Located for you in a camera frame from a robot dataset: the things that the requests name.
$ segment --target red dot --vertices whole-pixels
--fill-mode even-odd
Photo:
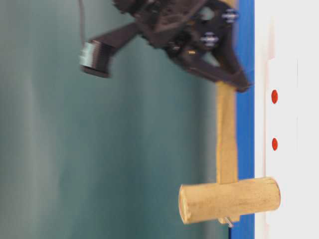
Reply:
[[[273,138],[272,145],[273,145],[273,150],[276,151],[278,148],[278,141],[276,140],[276,138]]]
[[[273,103],[277,103],[278,101],[278,92],[276,90],[273,90],[273,92],[271,93],[271,100],[273,101]]]

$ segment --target blue edge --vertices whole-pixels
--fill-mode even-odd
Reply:
[[[250,82],[254,83],[255,23],[254,0],[237,0],[240,18],[236,28],[236,54]],[[237,94],[237,143],[238,178],[255,177],[254,164],[254,87],[244,94]],[[253,239],[255,216],[241,216],[240,222],[229,229],[229,239]]]

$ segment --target cable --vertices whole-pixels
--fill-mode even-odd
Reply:
[[[84,4],[83,0],[78,0],[79,9],[80,9],[80,38],[82,45],[85,45],[85,15],[84,15]]]

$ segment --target green background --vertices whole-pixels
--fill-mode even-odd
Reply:
[[[87,37],[131,21],[84,4]],[[228,238],[177,205],[215,182],[214,84],[140,37],[86,75],[78,28],[76,0],[0,2],[0,238]]]

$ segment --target wooden cylinder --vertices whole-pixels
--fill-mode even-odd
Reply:
[[[179,213],[185,224],[217,218],[272,211],[280,205],[280,190],[273,178],[230,184],[182,185]]]

